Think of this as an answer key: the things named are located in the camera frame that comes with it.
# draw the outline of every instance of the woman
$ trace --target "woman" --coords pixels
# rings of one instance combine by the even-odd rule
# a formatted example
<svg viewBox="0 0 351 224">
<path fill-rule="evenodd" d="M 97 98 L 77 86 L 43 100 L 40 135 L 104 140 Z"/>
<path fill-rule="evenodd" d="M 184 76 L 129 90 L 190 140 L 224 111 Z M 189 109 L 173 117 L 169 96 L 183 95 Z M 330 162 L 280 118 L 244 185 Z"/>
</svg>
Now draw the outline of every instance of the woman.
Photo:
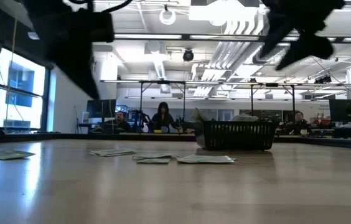
<svg viewBox="0 0 351 224">
<path fill-rule="evenodd" d="M 169 105 L 166 102 L 159 104 L 157 108 L 157 113 L 152 117 L 155 130 L 161 130 L 162 127 L 167 127 L 167 132 L 170 132 L 170 124 L 173 128 L 178 129 L 174 126 L 174 119 L 169 113 Z"/>
</svg>

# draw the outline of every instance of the person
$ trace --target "person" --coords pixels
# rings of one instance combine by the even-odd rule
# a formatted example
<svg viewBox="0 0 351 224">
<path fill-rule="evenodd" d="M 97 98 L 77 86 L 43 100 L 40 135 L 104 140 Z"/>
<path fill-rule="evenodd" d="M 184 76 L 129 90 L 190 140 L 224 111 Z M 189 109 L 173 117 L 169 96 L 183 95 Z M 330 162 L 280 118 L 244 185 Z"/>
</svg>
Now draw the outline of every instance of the person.
<svg viewBox="0 0 351 224">
<path fill-rule="evenodd" d="M 297 111 L 294 114 L 294 123 L 288 123 L 288 131 L 291 134 L 301 134 L 301 130 L 307 130 L 310 132 L 309 124 L 304 119 L 304 114 L 301 111 Z"/>
<path fill-rule="evenodd" d="M 307 123 L 307 121 L 304 119 L 304 114 L 301 111 L 296 112 L 294 115 L 294 120 L 296 123 L 301 121 Z"/>
<path fill-rule="evenodd" d="M 162 127 L 167 127 L 167 132 L 170 132 L 170 125 L 179 130 L 179 127 L 174 123 L 173 117 L 169 112 L 169 105 L 166 102 L 159 103 L 157 107 L 157 113 L 152 117 L 155 130 L 161 130 Z"/>
<path fill-rule="evenodd" d="M 130 132 L 131 126 L 124 120 L 124 113 L 122 111 L 116 113 L 116 122 L 118 125 L 116 130 L 118 132 Z"/>
</svg>

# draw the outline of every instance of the security camera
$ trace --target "security camera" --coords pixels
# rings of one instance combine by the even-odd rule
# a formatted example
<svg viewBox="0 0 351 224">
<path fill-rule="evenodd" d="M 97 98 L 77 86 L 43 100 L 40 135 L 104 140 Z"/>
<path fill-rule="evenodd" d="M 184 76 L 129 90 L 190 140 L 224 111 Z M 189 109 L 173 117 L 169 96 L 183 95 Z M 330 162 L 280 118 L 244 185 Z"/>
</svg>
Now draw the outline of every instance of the security camera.
<svg viewBox="0 0 351 224">
<path fill-rule="evenodd" d="M 191 49 L 185 50 L 184 56 L 182 57 L 185 62 L 190 62 L 194 59 L 194 53 L 192 53 Z"/>
</svg>

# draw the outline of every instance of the table surface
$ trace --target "table surface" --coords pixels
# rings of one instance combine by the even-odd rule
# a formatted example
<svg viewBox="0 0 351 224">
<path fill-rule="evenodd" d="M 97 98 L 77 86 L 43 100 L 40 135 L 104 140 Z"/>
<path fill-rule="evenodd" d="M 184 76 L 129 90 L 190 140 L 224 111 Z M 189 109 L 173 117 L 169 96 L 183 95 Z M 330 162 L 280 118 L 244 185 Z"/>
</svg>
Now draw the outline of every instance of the table surface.
<svg viewBox="0 0 351 224">
<path fill-rule="evenodd" d="M 0 144 L 36 153 L 0 161 L 1 223 L 351 224 L 351 149 L 274 144 L 211 152 L 195 142 L 54 140 Z M 232 165 L 135 164 L 89 150 L 229 155 Z"/>
</svg>

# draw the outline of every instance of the man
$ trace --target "man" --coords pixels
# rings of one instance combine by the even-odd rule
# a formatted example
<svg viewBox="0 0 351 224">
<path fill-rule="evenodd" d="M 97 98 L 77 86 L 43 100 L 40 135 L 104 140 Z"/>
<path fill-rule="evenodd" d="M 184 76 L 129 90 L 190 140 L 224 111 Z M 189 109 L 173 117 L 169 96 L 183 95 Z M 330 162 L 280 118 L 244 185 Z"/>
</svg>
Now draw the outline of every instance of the man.
<svg viewBox="0 0 351 224">
<path fill-rule="evenodd" d="M 296 123 L 299 121 L 307 123 L 307 121 L 304 119 L 304 114 L 301 111 L 296 112 L 296 114 L 294 115 L 294 119 L 296 120 Z"/>
<path fill-rule="evenodd" d="M 307 132 L 310 132 L 309 129 L 309 124 L 307 121 L 304 119 L 304 114 L 301 111 L 297 111 L 294 114 L 294 123 L 288 123 L 288 131 L 290 134 L 301 134 L 301 130 L 307 130 Z"/>
<path fill-rule="evenodd" d="M 129 132 L 131 129 L 131 126 L 129 123 L 127 123 L 124 120 L 124 113 L 122 111 L 119 111 L 116 113 L 116 122 L 117 122 L 117 127 L 116 130 L 120 132 Z"/>
</svg>

